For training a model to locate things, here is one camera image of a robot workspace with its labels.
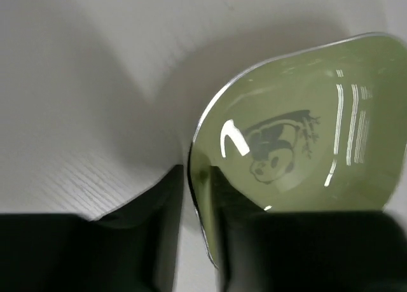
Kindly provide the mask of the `green square plate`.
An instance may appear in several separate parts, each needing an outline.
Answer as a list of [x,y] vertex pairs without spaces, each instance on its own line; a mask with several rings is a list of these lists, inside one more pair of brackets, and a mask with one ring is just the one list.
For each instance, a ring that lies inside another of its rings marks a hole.
[[229,223],[386,211],[406,166],[406,43],[382,32],[254,64],[204,109],[188,183],[212,264]]

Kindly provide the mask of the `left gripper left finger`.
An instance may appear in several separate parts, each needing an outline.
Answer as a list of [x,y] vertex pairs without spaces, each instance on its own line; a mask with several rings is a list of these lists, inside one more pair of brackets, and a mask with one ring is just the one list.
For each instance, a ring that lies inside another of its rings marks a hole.
[[184,191],[176,165],[98,220],[1,215],[2,291],[172,291]]

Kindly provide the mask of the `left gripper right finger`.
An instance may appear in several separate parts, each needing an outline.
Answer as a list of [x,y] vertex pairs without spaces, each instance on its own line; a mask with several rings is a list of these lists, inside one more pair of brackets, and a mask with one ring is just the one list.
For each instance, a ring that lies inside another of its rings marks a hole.
[[405,291],[406,237],[376,211],[269,213],[210,170],[221,291]]

